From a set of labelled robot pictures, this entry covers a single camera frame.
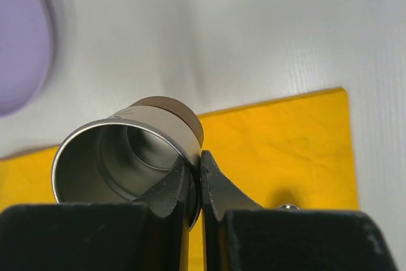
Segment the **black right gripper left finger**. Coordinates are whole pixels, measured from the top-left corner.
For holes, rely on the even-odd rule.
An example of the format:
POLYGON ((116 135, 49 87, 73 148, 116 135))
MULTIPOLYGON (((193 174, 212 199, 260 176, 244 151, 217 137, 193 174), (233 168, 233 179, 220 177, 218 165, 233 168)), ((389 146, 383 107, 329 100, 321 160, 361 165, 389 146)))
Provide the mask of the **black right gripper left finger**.
POLYGON ((132 203, 29 204, 1 213, 2 270, 185 270, 190 172, 132 203))

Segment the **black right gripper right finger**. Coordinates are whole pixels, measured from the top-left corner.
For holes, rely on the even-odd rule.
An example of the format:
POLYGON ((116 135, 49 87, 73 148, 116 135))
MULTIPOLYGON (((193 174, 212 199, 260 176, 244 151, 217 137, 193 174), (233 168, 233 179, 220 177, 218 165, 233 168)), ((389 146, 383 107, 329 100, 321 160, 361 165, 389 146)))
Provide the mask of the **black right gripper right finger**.
POLYGON ((201 155, 206 270, 396 270, 375 222, 359 211, 266 209, 201 155))

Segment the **spoon with teal handle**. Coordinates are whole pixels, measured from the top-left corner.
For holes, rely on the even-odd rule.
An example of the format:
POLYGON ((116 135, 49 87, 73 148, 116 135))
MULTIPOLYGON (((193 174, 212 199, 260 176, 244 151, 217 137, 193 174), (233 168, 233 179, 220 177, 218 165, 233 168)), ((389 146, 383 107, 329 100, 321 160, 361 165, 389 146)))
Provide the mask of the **spoon with teal handle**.
POLYGON ((294 204, 281 204, 276 209, 280 210, 289 210, 289 211, 300 211, 301 208, 299 208, 297 205, 294 204))

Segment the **metal cup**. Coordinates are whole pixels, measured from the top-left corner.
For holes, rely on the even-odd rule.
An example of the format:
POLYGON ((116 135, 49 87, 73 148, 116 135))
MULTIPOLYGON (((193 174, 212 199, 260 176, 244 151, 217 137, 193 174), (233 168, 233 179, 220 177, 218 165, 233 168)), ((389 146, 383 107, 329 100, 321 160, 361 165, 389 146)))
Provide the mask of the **metal cup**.
POLYGON ((200 214, 198 168, 204 130, 197 114, 166 96, 149 96, 77 128, 61 143, 51 167, 57 203, 123 203, 163 179, 178 159, 192 179, 189 226, 200 214))

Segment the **yellow Pikachu cloth placemat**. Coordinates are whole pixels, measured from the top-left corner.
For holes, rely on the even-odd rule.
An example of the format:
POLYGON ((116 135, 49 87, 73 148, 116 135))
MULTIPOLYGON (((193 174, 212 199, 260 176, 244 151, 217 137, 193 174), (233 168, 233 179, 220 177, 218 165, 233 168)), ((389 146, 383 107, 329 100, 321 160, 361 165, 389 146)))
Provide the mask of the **yellow Pikachu cloth placemat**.
MULTIPOLYGON (((305 210, 357 211, 357 186, 346 92, 314 93, 283 102, 198 116, 202 151, 221 172, 266 209, 294 204, 305 210)), ((58 148, 1 163, 1 213, 29 204, 124 204, 55 201, 51 167, 58 148)), ((202 181, 198 168, 201 224, 202 181)))

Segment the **purple plastic plate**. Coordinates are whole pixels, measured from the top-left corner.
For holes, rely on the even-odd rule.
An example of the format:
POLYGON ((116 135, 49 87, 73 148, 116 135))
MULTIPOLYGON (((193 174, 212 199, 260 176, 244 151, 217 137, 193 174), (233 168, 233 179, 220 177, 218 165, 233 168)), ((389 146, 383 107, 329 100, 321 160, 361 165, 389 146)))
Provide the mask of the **purple plastic plate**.
POLYGON ((53 65, 54 38, 44 0, 1 0, 1 115, 25 107, 53 65))

